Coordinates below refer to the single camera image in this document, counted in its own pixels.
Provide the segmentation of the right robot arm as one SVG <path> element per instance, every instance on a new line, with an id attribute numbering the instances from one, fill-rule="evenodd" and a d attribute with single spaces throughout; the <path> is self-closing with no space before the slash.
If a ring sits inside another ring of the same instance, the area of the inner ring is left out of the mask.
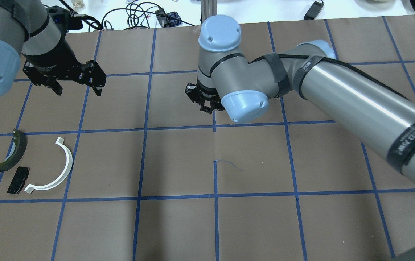
<path id="1" fill-rule="evenodd" d="M 230 16 L 201 22 L 197 81 L 184 91 L 201 111 L 226 111 L 234 123 L 246 124 L 269 109 L 269 100 L 294 91 L 415 184 L 415 103 L 340 61 L 332 42 L 307 41 L 249 62 L 241 36 Z"/>

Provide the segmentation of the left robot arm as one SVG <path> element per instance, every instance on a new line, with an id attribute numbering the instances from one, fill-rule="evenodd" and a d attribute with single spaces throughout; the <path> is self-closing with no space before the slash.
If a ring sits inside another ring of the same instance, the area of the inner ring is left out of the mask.
<path id="1" fill-rule="evenodd" d="M 89 86 L 101 96 L 105 72 L 97 61 L 81 64 L 65 38 L 85 20 L 98 22 L 70 7 L 45 7 L 40 0 L 0 0 L 0 96 L 10 91 L 19 70 L 58 96 L 59 81 Z"/>

